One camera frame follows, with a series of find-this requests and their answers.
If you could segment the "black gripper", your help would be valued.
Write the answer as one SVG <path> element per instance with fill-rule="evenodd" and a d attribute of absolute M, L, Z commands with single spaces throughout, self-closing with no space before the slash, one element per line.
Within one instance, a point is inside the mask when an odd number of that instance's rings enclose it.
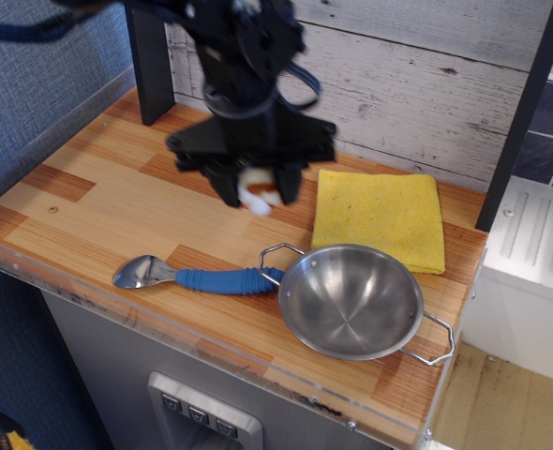
<path fill-rule="evenodd" d="M 238 175 L 247 168 L 273 169 L 284 204 L 298 199 L 302 169 L 335 158 L 332 122 L 304 115 L 281 104 L 251 118 L 214 115 L 172 134 L 168 148 L 181 171 L 199 171 L 228 206 L 241 206 Z"/>

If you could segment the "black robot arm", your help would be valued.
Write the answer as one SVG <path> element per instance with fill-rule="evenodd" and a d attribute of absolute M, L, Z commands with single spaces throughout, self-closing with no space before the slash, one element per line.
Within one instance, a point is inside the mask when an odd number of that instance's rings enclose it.
<path fill-rule="evenodd" d="M 293 59 L 304 27 L 290 1 L 131 1 L 131 8 L 177 23 L 193 39 L 211 118 L 172 134 L 168 148 L 182 172 L 198 171 L 228 206 L 240 206 L 250 169 L 269 172 L 280 200 L 296 201 L 302 171 L 335 158 L 336 125 L 291 104 L 278 91 L 282 72 L 319 93 L 319 81 Z"/>

